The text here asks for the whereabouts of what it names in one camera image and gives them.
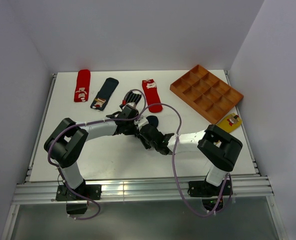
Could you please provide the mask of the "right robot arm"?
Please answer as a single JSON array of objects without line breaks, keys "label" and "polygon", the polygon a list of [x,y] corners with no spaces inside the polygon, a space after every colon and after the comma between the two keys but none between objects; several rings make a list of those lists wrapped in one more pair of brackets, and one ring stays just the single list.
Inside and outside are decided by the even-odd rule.
[{"label": "right robot arm", "polygon": [[221,182],[234,169],[243,148],[240,140],[214,124],[199,132],[179,135],[162,134],[147,123],[138,126],[138,137],[147,148],[154,148],[162,155],[202,153],[211,163],[204,182],[205,192],[210,195],[221,189]]}]

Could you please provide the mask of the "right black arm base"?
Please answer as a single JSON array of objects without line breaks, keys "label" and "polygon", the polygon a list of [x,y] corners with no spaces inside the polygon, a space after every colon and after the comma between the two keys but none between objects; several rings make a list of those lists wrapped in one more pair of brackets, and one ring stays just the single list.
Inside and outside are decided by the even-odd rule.
[{"label": "right black arm base", "polygon": [[187,193],[193,198],[206,198],[202,200],[202,204],[207,211],[211,211],[219,202],[216,211],[221,211],[225,207],[223,197],[228,196],[228,200],[232,197],[233,182],[227,179],[225,184],[222,181],[219,186],[214,186],[205,180],[189,181]]}]

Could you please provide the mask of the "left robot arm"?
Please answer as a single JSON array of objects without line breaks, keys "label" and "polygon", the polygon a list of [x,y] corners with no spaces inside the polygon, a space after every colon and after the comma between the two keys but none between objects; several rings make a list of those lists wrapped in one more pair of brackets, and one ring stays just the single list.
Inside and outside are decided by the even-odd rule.
[{"label": "left robot arm", "polygon": [[69,185],[67,194],[74,200],[85,195],[85,180],[82,177],[77,160],[86,141],[105,136],[134,135],[137,126],[134,120],[139,111],[126,105],[122,111],[107,115],[102,120],[90,123],[76,123],[70,118],[63,119],[44,143],[50,164],[56,166],[62,178]]}]

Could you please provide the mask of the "plain navy ankle sock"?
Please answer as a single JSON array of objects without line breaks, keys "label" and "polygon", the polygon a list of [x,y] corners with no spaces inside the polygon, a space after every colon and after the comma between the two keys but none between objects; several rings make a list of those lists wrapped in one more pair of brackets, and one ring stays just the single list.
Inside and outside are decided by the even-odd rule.
[{"label": "plain navy ankle sock", "polygon": [[149,115],[146,117],[146,119],[148,120],[148,123],[151,124],[154,127],[158,127],[159,125],[159,120],[155,115]]}]

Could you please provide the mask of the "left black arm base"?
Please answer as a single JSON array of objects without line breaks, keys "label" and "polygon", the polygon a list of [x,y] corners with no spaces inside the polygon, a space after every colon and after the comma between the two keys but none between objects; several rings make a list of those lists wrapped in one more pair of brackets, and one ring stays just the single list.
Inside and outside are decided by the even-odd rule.
[{"label": "left black arm base", "polygon": [[[100,184],[86,184],[84,186],[84,192],[82,196],[85,196],[91,200],[100,200],[101,197],[101,185]],[[72,203],[73,201],[84,201],[84,198],[73,194],[65,185],[59,185],[57,187],[57,193],[55,200],[57,202],[66,202],[66,212],[69,215],[83,215],[88,209],[87,200],[86,203]]]}]

